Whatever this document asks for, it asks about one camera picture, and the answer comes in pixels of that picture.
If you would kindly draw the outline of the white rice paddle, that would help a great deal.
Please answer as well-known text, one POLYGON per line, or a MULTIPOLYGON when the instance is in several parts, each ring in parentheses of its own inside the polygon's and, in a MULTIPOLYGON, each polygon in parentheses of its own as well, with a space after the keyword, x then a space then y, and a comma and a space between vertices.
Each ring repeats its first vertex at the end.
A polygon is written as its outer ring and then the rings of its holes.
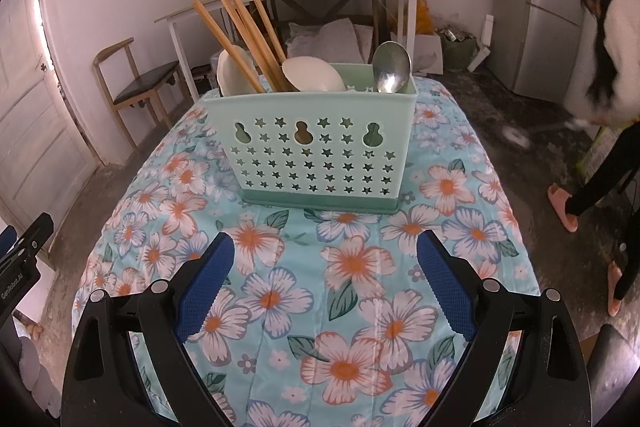
POLYGON ((222 50, 217 58, 216 79, 222 96, 255 94, 242 68, 226 51, 222 50))
POLYGON ((282 63, 285 78, 300 92, 345 91, 344 81, 326 61, 312 56, 288 58, 282 63))

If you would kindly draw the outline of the large steel spoon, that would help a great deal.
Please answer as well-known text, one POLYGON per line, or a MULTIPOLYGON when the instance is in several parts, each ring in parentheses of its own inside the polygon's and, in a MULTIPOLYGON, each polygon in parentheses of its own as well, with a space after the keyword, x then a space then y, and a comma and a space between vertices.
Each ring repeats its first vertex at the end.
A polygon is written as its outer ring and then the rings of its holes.
POLYGON ((397 93, 406 87, 411 75, 411 62, 407 50, 400 43, 386 41, 380 44, 371 65, 376 91, 397 93))

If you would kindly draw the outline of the white wooden door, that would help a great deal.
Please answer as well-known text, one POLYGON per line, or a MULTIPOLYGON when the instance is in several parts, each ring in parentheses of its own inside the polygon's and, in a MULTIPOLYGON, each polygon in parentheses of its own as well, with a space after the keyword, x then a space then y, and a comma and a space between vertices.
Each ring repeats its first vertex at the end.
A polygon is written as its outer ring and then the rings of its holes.
POLYGON ((1 204, 27 227, 62 225, 98 164, 63 100, 38 0, 1 0, 1 204))

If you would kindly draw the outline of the wooden chair black seat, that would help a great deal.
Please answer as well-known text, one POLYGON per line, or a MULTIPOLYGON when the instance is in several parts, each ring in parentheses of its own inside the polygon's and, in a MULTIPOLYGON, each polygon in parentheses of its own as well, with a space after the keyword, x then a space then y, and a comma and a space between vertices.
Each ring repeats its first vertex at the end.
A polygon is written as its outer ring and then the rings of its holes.
POLYGON ((166 124, 167 129, 170 130, 174 122, 169 117, 168 110, 160 98, 160 88, 164 87, 165 84, 169 84, 169 86, 179 86, 183 98, 186 101, 191 100, 191 93, 178 61, 157 66, 147 72, 139 72, 131 49, 133 43, 134 37, 129 37, 99 50, 92 60, 92 68, 96 74, 96 80, 98 80, 105 101, 115 117, 116 124, 118 124, 120 131, 134 150, 134 153, 139 153, 138 144, 134 141, 134 137, 127 128, 122 116, 120 116, 120 111, 128 106, 134 107, 137 105, 142 108, 146 107, 155 124, 163 122, 166 124), (128 83, 118 95, 112 95, 101 66, 120 51, 125 53, 131 74, 134 78, 132 78, 130 83, 128 83))

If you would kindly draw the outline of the floral blue tablecloth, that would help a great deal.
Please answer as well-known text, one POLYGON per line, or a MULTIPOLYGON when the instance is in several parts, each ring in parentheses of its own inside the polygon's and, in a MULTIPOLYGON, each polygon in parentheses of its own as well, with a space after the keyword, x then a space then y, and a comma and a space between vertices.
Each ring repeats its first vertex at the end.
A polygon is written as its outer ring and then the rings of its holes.
POLYGON ((438 81, 418 101, 390 216, 248 205, 204 103, 138 171, 88 257, 74 319, 98 289, 143 291, 221 232, 236 265, 186 352, 238 426, 414 426, 465 347, 416 260, 435 232, 483 279, 537 294, 498 174, 438 81))

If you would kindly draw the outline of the green plastic utensil basket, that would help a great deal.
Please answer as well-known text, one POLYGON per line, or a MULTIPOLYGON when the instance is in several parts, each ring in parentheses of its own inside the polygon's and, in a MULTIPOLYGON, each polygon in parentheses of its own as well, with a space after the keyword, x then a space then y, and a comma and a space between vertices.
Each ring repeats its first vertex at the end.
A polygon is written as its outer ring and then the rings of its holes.
POLYGON ((335 68, 344 92, 203 96, 245 202, 380 215, 398 209, 416 85, 383 94, 371 66, 335 68))

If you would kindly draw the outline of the white pillow bag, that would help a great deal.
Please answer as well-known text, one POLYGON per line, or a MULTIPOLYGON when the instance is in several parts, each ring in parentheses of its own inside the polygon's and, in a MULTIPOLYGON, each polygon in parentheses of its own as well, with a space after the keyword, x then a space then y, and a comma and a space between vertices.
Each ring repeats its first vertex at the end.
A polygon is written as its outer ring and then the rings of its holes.
POLYGON ((322 26, 290 23, 286 42, 289 58, 313 56, 329 63, 367 64, 373 43, 373 28, 354 24, 348 18, 322 26))

